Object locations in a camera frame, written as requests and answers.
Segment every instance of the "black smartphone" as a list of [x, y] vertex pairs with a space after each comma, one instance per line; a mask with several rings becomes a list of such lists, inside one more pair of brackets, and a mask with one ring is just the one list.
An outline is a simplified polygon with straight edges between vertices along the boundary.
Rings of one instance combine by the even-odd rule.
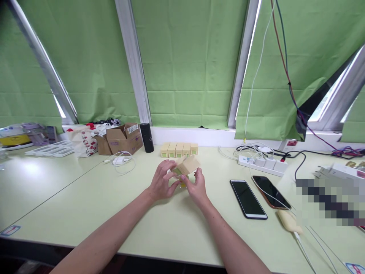
[[[270, 182], [270, 180], [267, 177], [264, 176], [253, 176], [253, 179], [257, 183], [257, 185], [262, 188], [263, 191], [265, 191], [267, 194], [273, 196], [280, 202], [282, 202], [284, 205], [286, 205], [289, 209], [291, 209], [291, 205], [285, 200], [285, 198], [281, 195], [281, 193], [276, 189], [276, 187]], [[270, 196], [267, 196], [265, 193], [259, 189], [269, 206], [275, 209], [287, 209], [285, 206], [283, 206], [281, 203], [279, 203], [277, 200], [271, 198]]]
[[267, 215], [247, 182], [243, 180], [230, 180], [230, 183], [245, 217], [247, 219], [266, 220]]

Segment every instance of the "yellow container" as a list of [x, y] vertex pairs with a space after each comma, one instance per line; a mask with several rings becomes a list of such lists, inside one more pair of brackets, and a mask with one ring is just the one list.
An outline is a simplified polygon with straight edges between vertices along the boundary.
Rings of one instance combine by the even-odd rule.
[[30, 143], [30, 139], [26, 134], [14, 135], [0, 138], [0, 143], [5, 146], [24, 145]]

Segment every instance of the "green window blind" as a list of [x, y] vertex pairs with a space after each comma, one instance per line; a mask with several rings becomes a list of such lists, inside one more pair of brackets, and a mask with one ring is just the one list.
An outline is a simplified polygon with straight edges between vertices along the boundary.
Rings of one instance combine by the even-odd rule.
[[42, 69], [6, 5], [0, 10], [0, 127], [35, 122], [61, 129]]
[[341, 142], [365, 143], [365, 86], [354, 102], [342, 129]]
[[114, 0], [20, 0], [80, 123], [139, 122]]
[[[303, 104], [365, 40], [365, 2], [362, 0], [279, 0], [288, 51], [289, 76], [298, 106]], [[270, 1], [262, 1], [251, 55], [243, 83], [236, 139], [244, 139], [246, 115], [271, 14]], [[279, 14], [275, 19], [282, 37]], [[252, 93], [247, 124], [248, 139], [303, 139], [295, 129], [296, 109], [289, 94], [273, 21], [267, 32], [260, 70]]]
[[153, 125], [226, 129], [247, 1], [132, 6]]

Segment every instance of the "black cable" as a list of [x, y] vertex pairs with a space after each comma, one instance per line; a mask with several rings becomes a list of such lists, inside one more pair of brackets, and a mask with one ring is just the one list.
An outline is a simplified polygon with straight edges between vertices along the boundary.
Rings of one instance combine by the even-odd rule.
[[[236, 151], [242, 151], [242, 150], [246, 150], [246, 149], [249, 149], [249, 148], [253, 148], [253, 147], [250, 147], [250, 146], [247, 146], [246, 148], [244, 149], [239, 149], [239, 148], [243, 148], [243, 147], [246, 147], [245, 145], [242, 145], [242, 146], [238, 146], [236, 148]], [[354, 158], [362, 158], [365, 156], [365, 150], [361, 150], [360, 153], [362, 154], [361, 156], [352, 156], [352, 157], [343, 157], [343, 156], [339, 156], [339, 155], [332, 155], [332, 154], [327, 154], [327, 153], [322, 153], [322, 152], [316, 152], [316, 151], [311, 151], [311, 150], [302, 150], [302, 151], [296, 151], [296, 150], [293, 150], [293, 151], [289, 151], [289, 152], [282, 152], [280, 150], [274, 150], [276, 152], [267, 152], [267, 154], [274, 154], [275, 156], [280, 156], [282, 157], [283, 159], [285, 158], [296, 158], [299, 154], [303, 154], [304, 155], [304, 159], [303, 161], [300, 163], [300, 165], [298, 166], [298, 168], [295, 170], [295, 173], [294, 173], [294, 178], [295, 178], [295, 182], [297, 182], [297, 172], [298, 170], [300, 169], [300, 167], [304, 164], [304, 161], [307, 159], [307, 156], [304, 154], [304, 152], [310, 152], [310, 153], [315, 153], [315, 154], [320, 154], [320, 155], [326, 155], [326, 156], [332, 156], [332, 157], [336, 157], [336, 158], [341, 158], [341, 159], [346, 159], [346, 160], [351, 160], [351, 159], [354, 159]], [[290, 153], [292, 152], [297, 152], [296, 155], [291, 155]]]

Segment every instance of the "thermos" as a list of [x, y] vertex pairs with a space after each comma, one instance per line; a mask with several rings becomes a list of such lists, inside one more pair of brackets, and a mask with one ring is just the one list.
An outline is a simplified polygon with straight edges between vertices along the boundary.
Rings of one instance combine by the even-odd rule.
[[151, 127], [149, 126], [149, 123], [142, 123], [140, 124], [140, 128], [141, 128], [144, 149], [147, 153], [151, 153], [155, 150], [153, 148]]

